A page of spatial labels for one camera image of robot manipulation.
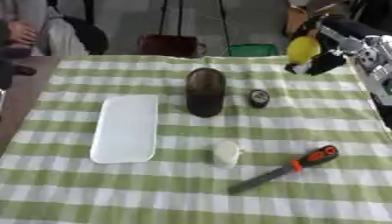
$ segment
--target white plastic tray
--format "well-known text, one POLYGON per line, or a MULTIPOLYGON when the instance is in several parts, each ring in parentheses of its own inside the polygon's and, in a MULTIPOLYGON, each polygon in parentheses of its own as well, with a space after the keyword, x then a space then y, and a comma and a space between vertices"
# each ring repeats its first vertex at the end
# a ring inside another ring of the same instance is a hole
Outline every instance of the white plastic tray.
POLYGON ((128 95, 107 99, 90 151, 98 164, 140 163, 155 153, 158 97, 128 95))

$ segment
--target yellow ball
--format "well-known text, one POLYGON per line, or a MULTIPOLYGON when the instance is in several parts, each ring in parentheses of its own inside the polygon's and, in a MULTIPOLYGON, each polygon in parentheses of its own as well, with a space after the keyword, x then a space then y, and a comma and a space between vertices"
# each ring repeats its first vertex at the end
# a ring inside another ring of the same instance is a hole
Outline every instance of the yellow ball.
POLYGON ((320 54, 321 47, 319 42, 309 36, 295 38, 287 47, 287 56, 290 63, 304 64, 311 57, 320 54))

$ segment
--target green object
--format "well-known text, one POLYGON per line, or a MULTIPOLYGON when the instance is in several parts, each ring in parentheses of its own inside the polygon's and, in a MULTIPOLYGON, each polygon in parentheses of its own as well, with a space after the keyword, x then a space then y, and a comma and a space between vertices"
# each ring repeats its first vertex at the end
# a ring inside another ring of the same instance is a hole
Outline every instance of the green object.
POLYGON ((118 55, 62 61, 0 160, 0 223, 390 223, 391 139, 369 94, 348 66, 311 77, 286 73, 286 62, 118 55), (222 71, 229 85, 223 110, 210 119, 190 115, 185 105, 186 76, 205 66, 222 71), (269 92, 268 107, 248 105, 252 88, 269 92), (147 163, 89 158, 102 103, 117 95, 159 95, 156 154, 147 163), (212 145, 227 139, 246 150, 232 170, 208 163, 212 145), (325 144, 341 156, 228 196, 238 181, 325 144))
POLYGON ((233 57, 266 57, 279 54, 277 47, 271 44, 231 45, 230 50, 233 57))

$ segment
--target tool handle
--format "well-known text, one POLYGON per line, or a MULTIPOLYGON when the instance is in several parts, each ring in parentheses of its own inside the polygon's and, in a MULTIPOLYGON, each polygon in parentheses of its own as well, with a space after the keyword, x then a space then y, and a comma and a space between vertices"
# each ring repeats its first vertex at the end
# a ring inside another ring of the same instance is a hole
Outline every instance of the tool handle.
POLYGON ((312 167, 314 165, 321 165, 328 161, 335 159, 339 155, 338 149, 335 146, 327 145, 323 148, 313 150, 299 160, 292 161, 295 171, 300 171, 302 168, 312 167))

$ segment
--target black cup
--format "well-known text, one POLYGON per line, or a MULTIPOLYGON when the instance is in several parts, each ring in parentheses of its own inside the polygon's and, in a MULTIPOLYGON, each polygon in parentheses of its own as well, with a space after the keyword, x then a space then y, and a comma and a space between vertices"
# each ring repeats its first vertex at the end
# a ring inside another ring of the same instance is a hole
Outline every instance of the black cup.
POLYGON ((186 77, 186 106, 199 117, 217 116, 223 107, 226 78, 222 72, 203 67, 186 77))

